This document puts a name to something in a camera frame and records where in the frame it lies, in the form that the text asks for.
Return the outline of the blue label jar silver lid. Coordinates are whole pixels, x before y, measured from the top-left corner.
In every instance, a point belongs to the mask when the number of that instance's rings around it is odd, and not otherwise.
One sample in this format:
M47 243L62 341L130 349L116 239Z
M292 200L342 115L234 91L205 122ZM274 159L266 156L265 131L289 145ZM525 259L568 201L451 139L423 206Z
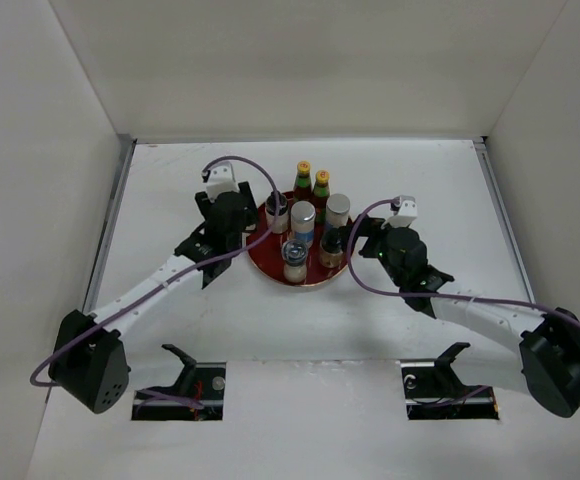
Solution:
M332 194L326 202L324 230L344 227L349 220L349 198L341 193Z

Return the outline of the black cap spice jar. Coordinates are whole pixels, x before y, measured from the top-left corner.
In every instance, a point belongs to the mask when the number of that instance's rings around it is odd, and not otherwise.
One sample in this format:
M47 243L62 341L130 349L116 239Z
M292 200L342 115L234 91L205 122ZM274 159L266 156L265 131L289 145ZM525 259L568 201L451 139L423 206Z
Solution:
M326 231L320 241L319 262L328 269L339 268L344 258L344 247L341 233L332 228Z

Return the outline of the sauce bottle yellow cap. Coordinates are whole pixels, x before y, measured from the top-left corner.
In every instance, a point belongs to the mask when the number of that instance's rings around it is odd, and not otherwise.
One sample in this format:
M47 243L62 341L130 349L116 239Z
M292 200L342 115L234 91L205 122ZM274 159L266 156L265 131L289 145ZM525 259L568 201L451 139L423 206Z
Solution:
M330 175L327 170L319 170L315 175L315 183L311 195L311 203L315 208L315 223L325 222L326 205L330 197Z
M293 187L293 201L308 201L312 195L311 164L300 161L297 164Z

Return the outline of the black pump jar white powder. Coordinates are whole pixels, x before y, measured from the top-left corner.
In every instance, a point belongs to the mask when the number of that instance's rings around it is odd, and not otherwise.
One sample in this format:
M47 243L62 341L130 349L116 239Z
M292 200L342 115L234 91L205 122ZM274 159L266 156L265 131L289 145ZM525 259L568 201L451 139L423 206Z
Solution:
M289 204L282 192L272 192L264 204L268 228L273 234L283 234L289 228Z

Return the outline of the blue label peppercorn jar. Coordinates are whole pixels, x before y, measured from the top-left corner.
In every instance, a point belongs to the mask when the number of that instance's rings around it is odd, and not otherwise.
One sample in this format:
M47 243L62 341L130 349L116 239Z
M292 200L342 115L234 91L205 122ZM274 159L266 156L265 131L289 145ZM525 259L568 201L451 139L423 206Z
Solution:
M292 238L310 248L314 241L316 210L309 201L298 201L290 210Z

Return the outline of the chrome top grinder jar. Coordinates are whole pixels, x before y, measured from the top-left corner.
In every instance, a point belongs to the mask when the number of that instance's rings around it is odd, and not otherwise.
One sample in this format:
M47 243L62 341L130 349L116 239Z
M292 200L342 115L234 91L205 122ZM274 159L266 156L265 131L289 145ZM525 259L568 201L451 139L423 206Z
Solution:
M283 274L288 282L298 284L306 279L308 255L309 248L302 240L290 239L282 245Z

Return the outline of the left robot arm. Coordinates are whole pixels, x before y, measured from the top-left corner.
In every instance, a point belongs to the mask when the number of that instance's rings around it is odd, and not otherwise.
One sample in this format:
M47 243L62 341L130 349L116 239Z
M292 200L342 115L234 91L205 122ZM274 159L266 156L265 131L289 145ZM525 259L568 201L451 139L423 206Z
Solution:
M178 289L208 287L243 251L243 235L258 224L250 185L195 195L204 221L147 279L109 304L84 314L74 310L60 323L48 374L94 414L109 410L125 392L131 368L123 337L150 309Z

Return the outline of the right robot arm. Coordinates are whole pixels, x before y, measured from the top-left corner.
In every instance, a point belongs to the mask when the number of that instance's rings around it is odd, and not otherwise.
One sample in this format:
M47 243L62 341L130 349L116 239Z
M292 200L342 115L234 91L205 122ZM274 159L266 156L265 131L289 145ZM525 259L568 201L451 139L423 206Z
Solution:
M451 397L465 388L502 388L530 396L548 412L570 418L580 408L580 322L570 311L460 289L433 267L419 234L401 218L360 214L348 228L346 252L377 260L394 285L390 296L413 311L459 325L510 353L507 361L465 357L455 342L434 361L436 388Z

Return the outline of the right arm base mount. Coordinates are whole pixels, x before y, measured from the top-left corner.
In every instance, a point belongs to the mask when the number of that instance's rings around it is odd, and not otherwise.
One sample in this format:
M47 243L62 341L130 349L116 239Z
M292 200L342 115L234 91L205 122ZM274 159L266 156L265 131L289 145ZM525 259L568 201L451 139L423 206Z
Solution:
M469 343L454 343L436 358L400 362L405 409L410 421L498 420L491 387L465 385L452 369Z

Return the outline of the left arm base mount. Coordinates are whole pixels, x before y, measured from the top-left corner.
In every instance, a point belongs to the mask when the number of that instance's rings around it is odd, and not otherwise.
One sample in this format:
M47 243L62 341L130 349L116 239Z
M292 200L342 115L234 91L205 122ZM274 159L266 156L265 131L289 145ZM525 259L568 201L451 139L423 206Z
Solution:
M161 348L182 364L170 385L144 387L134 395L133 421L221 421L227 379L226 363L198 362L173 344Z

